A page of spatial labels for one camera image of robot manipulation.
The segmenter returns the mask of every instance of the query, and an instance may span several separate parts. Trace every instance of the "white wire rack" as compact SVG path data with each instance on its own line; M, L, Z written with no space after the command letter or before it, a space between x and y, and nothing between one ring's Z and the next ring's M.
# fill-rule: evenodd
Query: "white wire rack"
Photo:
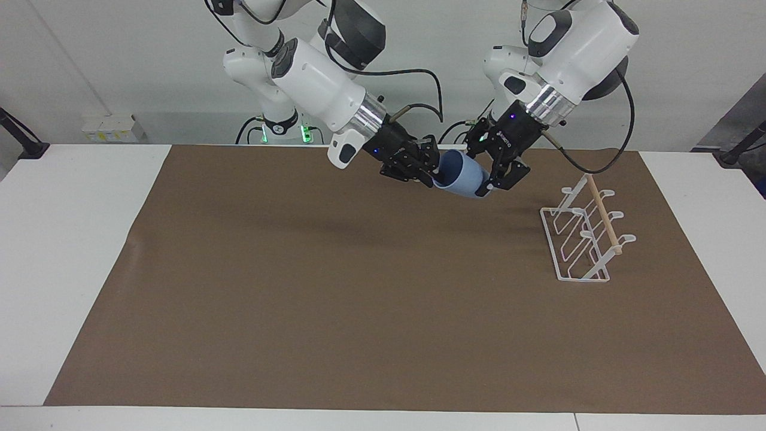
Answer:
M585 186L591 192L589 202L580 196ZM556 276L562 281L609 281L607 263L622 255L625 244L636 241L635 235L617 237L614 233L612 222L625 216L621 211L608 212L604 206L604 199L614 196L614 191L599 190L593 176L585 174L574 188L565 187L561 192L564 197L556 208L540 209ZM576 202L588 203L576 206Z

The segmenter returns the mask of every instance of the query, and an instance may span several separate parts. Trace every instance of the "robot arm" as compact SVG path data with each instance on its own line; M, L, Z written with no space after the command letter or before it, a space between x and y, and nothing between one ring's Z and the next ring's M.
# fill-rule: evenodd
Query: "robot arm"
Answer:
M226 71L260 95L266 120L287 118L271 121L278 131L292 125L297 112L293 114L293 103L326 124L334 133L328 157L338 168L365 150L383 163L381 174L432 186L439 160L433 137L416 141L391 122L381 101L327 55L331 51L344 67L363 70L385 48L385 25L357 0L336 0L332 22L324 20L311 43L299 38L285 42L278 28L263 24L294 14L308 1L216 0L216 12L233 15L237 35L253 47L230 50L224 58Z
M493 159L489 179L476 194L513 187L530 170L520 156L545 130L583 100L613 91L638 34L614 3L580 0L572 10L546 15L532 31L528 49L494 47L484 71L496 101L467 137L468 156L486 151Z

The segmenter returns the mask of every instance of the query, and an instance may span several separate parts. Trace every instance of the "blue mug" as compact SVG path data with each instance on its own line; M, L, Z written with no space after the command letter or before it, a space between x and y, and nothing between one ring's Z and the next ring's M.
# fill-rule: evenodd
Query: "blue mug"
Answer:
M434 181L437 188L474 199L481 199L476 196L476 191L489 178L489 173L480 164L458 150L441 155L439 172L444 175L444 182Z

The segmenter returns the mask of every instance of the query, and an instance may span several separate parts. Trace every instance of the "brown paper sheet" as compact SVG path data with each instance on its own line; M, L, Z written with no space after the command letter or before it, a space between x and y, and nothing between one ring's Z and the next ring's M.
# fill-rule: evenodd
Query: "brown paper sheet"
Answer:
M638 237L605 285L557 281L539 218L579 172L525 161L474 201L366 155L173 147L46 405L766 413L639 155L597 178Z

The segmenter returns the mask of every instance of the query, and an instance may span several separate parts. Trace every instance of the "white table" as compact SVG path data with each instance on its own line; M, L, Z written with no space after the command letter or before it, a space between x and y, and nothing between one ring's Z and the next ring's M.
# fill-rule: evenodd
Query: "white table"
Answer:
M0 182L0 429L766 429L766 416L42 407L169 149L56 145ZM766 202L710 155L641 156L766 369Z

